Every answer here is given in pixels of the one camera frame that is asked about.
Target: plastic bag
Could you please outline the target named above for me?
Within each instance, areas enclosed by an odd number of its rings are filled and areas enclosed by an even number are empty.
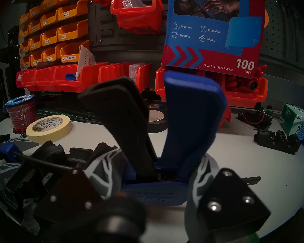
[[[146,5],[140,0],[121,0],[124,8],[129,7],[146,7]]]

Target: green box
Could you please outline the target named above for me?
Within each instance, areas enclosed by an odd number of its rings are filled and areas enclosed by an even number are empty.
[[[279,123],[287,136],[300,132],[304,124],[304,110],[285,104]]]

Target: tabletop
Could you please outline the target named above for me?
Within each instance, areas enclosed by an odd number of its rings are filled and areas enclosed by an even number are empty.
[[[231,168],[241,178],[261,177],[261,181],[250,188],[271,211],[270,217],[257,232],[262,237],[287,221],[299,208],[304,208],[304,147],[301,145],[295,155],[290,155],[259,146],[253,141],[257,133],[255,128],[236,117],[233,114],[230,123],[224,122],[208,154],[220,168]],[[12,128],[9,118],[3,120],[0,122],[0,135],[19,137],[12,132]],[[270,130],[282,130],[277,119],[272,120]],[[149,136],[156,155],[160,157],[167,130]],[[101,142],[118,146],[103,125],[72,122],[72,131],[54,144],[62,145],[64,151],[69,153],[72,147],[94,150]],[[29,149],[24,154],[30,156],[37,148]],[[147,206],[148,224],[142,241],[185,243],[188,237],[184,229],[184,209],[185,204],[172,207]]]

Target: tape roll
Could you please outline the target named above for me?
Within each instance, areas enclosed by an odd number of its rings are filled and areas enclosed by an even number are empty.
[[[26,129],[28,139],[38,142],[40,145],[46,141],[58,141],[72,130],[70,118],[64,115],[54,115],[41,118]]]

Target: cable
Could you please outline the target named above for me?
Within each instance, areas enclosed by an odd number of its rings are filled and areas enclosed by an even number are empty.
[[[244,117],[244,119],[246,120],[246,122],[247,122],[247,123],[250,123],[250,124],[259,124],[259,123],[261,123],[262,120],[264,120],[264,115],[262,116],[262,119],[260,120],[260,122],[258,122],[258,123],[251,123],[251,122],[249,122],[249,121],[245,118],[245,116],[244,116],[243,114],[241,114],[241,116]]]
[[[4,38],[4,31],[2,30],[1,23],[0,23],[0,27],[1,27],[2,37]],[[4,41],[8,44],[9,47],[11,47],[10,44],[7,42],[7,40],[5,38],[4,38]]]

